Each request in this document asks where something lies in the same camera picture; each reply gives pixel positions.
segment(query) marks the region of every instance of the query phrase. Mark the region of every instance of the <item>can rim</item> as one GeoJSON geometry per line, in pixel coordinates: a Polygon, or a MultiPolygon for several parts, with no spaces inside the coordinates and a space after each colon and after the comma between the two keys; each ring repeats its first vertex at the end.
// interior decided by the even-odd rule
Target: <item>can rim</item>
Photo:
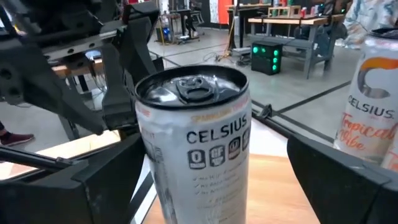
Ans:
{"type": "Polygon", "coordinates": [[[191,66],[182,66],[182,67],[167,69],[143,78],[137,83],[134,89],[134,94],[137,101],[151,108],[162,109],[162,110],[192,110],[192,109],[204,109],[204,108],[209,108],[229,103],[242,96],[248,90],[248,88],[249,88],[249,79],[243,72],[237,69],[222,65],[191,65],[191,66]],[[225,77],[225,79],[235,83],[238,87],[240,87],[240,91],[237,94],[227,97],[223,100],[202,104],[202,105],[178,105],[178,106],[163,105],[162,103],[155,103],[151,100],[147,100],[144,97],[142,97],[142,93],[145,91],[144,88],[145,86],[153,85],[157,82],[161,82],[162,80],[170,80],[172,78],[178,78],[181,77],[181,74],[189,75],[191,73],[192,75],[194,75],[193,73],[197,74],[200,71],[202,71],[203,73],[206,72],[214,73],[213,72],[214,69],[223,70],[224,73],[223,76],[225,77]]]}
{"type": "Polygon", "coordinates": [[[384,39],[398,40],[398,36],[383,35],[386,32],[392,31],[392,30],[398,30],[398,28],[380,28],[380,29],[375,29],[375,30],[372,30],[369,33],[369,35],[371,37],[380,37],[380,38],[384,38],[384,39]]]}

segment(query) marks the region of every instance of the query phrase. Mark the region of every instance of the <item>red shoe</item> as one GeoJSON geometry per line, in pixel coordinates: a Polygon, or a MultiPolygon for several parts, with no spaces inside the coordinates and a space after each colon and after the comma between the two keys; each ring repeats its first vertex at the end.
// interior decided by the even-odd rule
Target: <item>red shoe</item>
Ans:
{"type": "Polygon", "coordinates": [[[12,134],[6,140],[1,140],[3,146],[15,146],[34,139],[33,134],[12,134]]]}

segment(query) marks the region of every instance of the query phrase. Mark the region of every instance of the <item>pull tab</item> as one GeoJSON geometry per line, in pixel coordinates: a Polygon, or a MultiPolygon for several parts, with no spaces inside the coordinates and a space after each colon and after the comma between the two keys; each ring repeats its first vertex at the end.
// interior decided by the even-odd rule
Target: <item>pull tab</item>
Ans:
{"type": "Polygon", "coordinates": [[[203,77],[189,77],[176,83],[180,96],[186,102],[209,100],[214,95],[214,88],[203,77]]]}

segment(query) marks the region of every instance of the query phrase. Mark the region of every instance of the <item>black box with green lights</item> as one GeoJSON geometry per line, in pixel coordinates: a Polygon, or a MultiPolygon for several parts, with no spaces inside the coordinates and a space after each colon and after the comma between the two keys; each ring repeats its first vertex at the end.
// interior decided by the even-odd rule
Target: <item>black box with green lights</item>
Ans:
{"type": "Polygon", "coordinates": [[[280,72],[282,59],[282,45],[270,42],[257,41],[251,46],[251,70],[266,75],[275,75],[280,72]]]}

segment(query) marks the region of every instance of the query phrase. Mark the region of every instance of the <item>gray floor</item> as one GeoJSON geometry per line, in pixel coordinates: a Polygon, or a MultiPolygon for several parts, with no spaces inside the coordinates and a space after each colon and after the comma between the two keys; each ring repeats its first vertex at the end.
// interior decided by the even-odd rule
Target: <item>gray floor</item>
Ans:
{"type": "MultiPolygon", "coordinates": [[[[164,57],[166,68],[202,63],[214,64],[216,63],[214,55],[222,54],[226,48],[227,32],[211,29],[205,32],[200,41],[195,40],[183,45],[164,46],[150,41],[149,50],[164,57]]],[[[237,66],[235,64],[237,57],[224,59],[218,64],[234,67],[245,73],[250,79],[252,98],[262,104],[270,103],[275,110],[280,110],[350,81],[358,58],[358,51],[336,47],[331,70],[324,73],[323,64],[318,64],[309,80],[303,75],[302,62],[291,58],[283,58],[282,72],[274,76],[253,72],[250,66],[237,66]]],[[[89,87],[96,88],[90,79],[88,84],[89,87]]],[[[300,125],[294,125],[278,117],[275,119],[310,138],[327,143],[316,134],[304,130],[302,124],[332,138],[338,127],[347,94],[348,86],[284,113],[298,121],[300,125]]],[[[0,120],[12,132],[35,134],[34,142],[19,146],[19,149],[35,152],[68,141],[58,117],[34,106],[19,108],[0,103],[0,120]]]]}

